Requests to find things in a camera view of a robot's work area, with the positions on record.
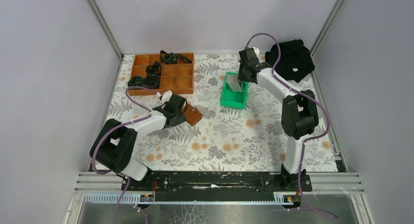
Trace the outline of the brown leather card holder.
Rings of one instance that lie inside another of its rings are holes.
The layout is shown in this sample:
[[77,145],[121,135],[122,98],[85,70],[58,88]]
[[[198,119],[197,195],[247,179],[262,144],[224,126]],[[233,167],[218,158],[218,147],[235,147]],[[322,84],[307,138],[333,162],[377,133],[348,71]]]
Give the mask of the brown leather card holder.
[[195,126],[203,118],[203,114],[198,110],[198,108],[192,106],[189,103],[186,105],[186,107],[184,107],[183,114],[186,118],[186,122],[190,126]]

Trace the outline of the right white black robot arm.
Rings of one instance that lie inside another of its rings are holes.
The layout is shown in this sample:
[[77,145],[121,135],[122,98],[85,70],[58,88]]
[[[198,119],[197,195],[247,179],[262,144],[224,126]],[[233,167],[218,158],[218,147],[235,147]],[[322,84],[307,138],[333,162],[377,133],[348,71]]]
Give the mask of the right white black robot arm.
[[288,137],[286,158],[281,166],[280,184],[287,191],[299,185],[302,172],[303,141],[319,124],[316,103],[311,90],[298,91],[274,71],[267,62],[259,62],[254,48],[239,52],[238,80],[251,82],[268,90],[281,104],[281,126]]

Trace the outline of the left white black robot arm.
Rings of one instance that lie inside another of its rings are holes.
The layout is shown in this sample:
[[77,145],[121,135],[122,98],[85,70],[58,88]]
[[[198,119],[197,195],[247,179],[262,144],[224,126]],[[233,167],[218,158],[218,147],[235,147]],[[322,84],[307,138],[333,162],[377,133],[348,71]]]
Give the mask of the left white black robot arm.
[[93,170],[97,174],[105,174],[96,168],[96,162],[99,162],[110,171],[133,179],[133,184],[139,190],[151,186],[152,178],[147,174],[150,169],[132,158],[137,137],[178,126],[186,121],[186,98],[171,91],[161,94],[159,98],[162,104],[154,107],[146,117],[124,123],[116,119],[105,122],[89,152]]

